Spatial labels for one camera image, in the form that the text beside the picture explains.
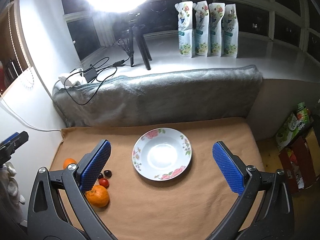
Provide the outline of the large orange with stem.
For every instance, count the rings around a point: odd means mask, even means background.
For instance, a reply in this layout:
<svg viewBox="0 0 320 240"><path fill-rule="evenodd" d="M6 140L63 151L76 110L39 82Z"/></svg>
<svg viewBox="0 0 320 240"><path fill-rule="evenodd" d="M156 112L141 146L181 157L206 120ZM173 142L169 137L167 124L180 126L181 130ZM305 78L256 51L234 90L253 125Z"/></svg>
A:
<svg viewBox="0 0 320 240"><path fill-rule="evenodd" d="M105 187L94 185L91 190L85 192L89 203L95 207L102 208L109 204L110 197Z"/></svg>

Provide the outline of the red cherry tomato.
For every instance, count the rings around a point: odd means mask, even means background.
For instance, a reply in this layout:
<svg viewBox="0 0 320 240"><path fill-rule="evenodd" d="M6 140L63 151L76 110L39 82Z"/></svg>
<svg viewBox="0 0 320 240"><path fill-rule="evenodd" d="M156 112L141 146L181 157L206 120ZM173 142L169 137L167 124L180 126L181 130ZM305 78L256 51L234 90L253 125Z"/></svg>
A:
<svg viewBox="0 0 320 240"><path fill-rule="evenodd" d="M103 186L104 188L108 188L109 187L109 182L106 178L100 178L99 179L99 185Z"/></svg>

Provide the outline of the red box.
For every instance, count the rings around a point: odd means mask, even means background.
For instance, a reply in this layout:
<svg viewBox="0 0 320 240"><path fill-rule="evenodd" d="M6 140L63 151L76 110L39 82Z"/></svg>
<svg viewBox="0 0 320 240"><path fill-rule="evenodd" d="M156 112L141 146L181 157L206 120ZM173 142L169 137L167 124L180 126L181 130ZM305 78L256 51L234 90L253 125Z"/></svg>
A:
<svg viewBox="0 0 320 240"><path fill-rule="evenodd" d="M292 144L280 151L287 187L294 194L311 187L316 182L316 172L306 141L298 137Z"/></svg>

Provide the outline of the green printed box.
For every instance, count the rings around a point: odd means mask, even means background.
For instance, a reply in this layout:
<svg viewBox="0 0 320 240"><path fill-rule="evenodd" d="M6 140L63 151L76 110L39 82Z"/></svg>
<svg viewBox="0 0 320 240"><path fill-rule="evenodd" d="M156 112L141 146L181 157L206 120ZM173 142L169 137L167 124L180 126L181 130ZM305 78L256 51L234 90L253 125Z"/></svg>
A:
<svg viewBox="0 0 320 240"><path fill-rule="evenodd" d="M276 132L275 140L278 150L281 151L288 146L298 133L308 128L312 122L310 110L305 102L300 102L296 111L290 113Z"/></svg>

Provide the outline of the black power adapter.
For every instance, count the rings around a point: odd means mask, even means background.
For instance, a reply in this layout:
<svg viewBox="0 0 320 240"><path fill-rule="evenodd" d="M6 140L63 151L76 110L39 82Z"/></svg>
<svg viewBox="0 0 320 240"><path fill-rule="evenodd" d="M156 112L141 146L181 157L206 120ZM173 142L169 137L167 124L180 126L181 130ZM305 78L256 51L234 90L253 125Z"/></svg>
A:
<svg viewBox="0 0 320 240"><path fill-rule="evenodd" d="M87 83L93 81L97 75L97 70L95 68L88 68L84 71L84 78L86 79Z"/></svg>

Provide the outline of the floral white plate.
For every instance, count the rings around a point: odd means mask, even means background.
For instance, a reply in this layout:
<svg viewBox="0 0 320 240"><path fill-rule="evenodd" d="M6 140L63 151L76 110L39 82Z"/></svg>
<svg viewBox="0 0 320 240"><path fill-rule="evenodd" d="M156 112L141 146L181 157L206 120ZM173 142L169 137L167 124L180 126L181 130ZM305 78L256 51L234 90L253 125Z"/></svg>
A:
<svg viewBox="0 0 320 240"><path fill-rule="evenodd" d="M167 181L181 175L192 158L190 140L173 128L156 128L146 132L135 143L132 163L144 178Z"/></svg>

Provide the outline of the grey cushion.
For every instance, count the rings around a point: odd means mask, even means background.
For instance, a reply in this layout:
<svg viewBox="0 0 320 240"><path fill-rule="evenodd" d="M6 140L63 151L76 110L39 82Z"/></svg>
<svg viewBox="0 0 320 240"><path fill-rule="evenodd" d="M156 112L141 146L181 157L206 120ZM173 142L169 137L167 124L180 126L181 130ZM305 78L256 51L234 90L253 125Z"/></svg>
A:
<svg viewBox="0 0 320 240"><path fill-rule="evenodd" d="M54 102L69 127L125 127L248 116L263 76L256 66L119 76L62 89Z"/></svg>

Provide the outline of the black tripod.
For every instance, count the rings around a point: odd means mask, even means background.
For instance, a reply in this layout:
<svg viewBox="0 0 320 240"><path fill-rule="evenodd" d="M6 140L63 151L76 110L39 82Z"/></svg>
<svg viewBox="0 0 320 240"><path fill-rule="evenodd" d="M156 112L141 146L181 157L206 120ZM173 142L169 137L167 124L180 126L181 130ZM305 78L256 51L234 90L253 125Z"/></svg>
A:
<svg viewBox="0 0 320 240"><path fill-rule="evenodd" d="M126 40L120 38L117 42L117 45L120 46L120 48L123 51L125 51L125 53L128 55L130 60L130 66L133 67L135 53L134 41L136 41L136 44L143 59L144 66L147 70L151 70L150 61L152 61L152 57L146 44L144 35L142 33L141 25L139 25L137 21L139 15L140 13L138 12L134 13L131 11L128 13L128 28L124 31Z"/></svg>

